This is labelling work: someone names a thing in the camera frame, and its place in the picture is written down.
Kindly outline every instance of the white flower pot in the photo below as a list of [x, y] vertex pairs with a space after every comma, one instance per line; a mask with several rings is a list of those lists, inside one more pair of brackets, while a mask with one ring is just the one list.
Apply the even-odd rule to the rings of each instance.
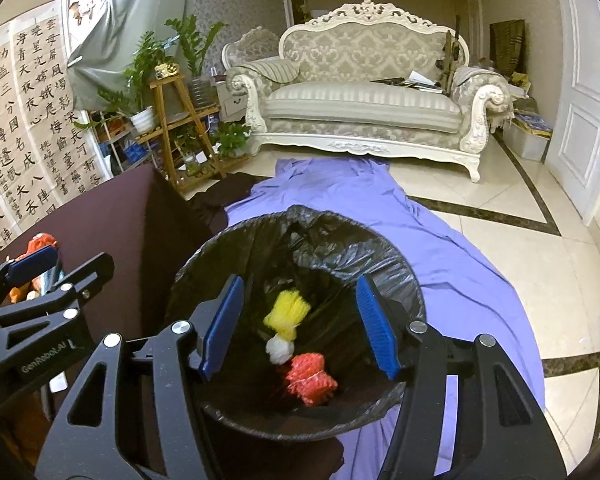
[[149, 106], [146, 110], [140, 112], [139, 114], [135, 114], [131, 117], [131, 122], [133, 123], [136, 130], [140, 135], [148, 134], [155, 130], [157, 126], [154, 114], [154, 107]]

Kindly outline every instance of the white door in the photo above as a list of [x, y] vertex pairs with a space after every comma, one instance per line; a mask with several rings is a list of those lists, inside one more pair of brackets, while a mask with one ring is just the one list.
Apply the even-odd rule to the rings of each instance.
[[562, 96], [546, 164], [588, 224], [600, 198], [600, 1], [560, 9]]

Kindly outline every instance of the silver screw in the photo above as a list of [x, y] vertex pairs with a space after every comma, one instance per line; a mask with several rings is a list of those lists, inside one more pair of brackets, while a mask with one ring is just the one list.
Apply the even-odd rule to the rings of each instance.
[[120, 334], [109, 334], [104, 338], [104, 346], [113, 348], [114, 346], [119, 345], [120, 341], [122, 341], [122, 336]]
[[491, 348], [492, 346], [496, 346], [496, 338], [494, 338], [494, 336], [489, 335], [489, 334], [482, 334], [478, 338], [478, 341], [480, 341], [481, 344], [483, 344], [484, 346], [487, 346], [488, 348]]
[[411, 321], [409, 330], [414, 334], [424, 334], [427, 331], [427, 324], [421, 321]]
[[171, 325], [171, 331], [174, 334], [184, 334], [189, 328], [191, 328], [189, 321], [176, 321]]
[[62, 313], [62, 317], [65, 319], [73, 319], [78, 315], [78, 310], [76, 308], [68, 308]]

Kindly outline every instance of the black plastic bag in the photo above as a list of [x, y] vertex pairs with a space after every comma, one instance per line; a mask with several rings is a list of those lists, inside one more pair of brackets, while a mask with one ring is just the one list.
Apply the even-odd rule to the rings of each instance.
[[[386, 238], [333, 212], [292, 206], [250, 219], [209, 240], [180, 270], [166, 324], [187, 319], [215, 298], [229, 274], [246, 284], [245, 305], [220, 372], [196, 386], [205, 412], [235, 430], [269, 440], [320, 440], [380, 419], [400, 402], [402, 384], [378, 369], [356, 306], [355, 285], [372, 275], [380, 292], [426, 320], [413, 270]], [[338, 391], [308, 408], [286, 393], [269, 363], [274, 335], [262, 320], [282, 290], [296, 288], [311, 304], [298, 327], [295, 355], [319, 352]]]

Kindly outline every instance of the purple cloth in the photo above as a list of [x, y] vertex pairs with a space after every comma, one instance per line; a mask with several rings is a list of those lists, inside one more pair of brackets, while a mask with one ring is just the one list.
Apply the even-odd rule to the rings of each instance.
[[[249, 198], [227, 209], [229, 224], [281, 212], [294, 204], [334, 211], [388, 238], [420, 282], [427, 322], [458, 339], [493, 335], [544, 408], [538, 345], [513, 286], [462, 234], [409, 200], [386, 165], [364, 158], [279, 160], [274, 178], [254, 186]], [[450, 467], [457, 404], [458, 382], [449, 378], [436, 473]], [[338, 437], [345, 448], [345, 463], [333, 479], [378, 477], [397, 412], [395, 407], [382, 420]]]

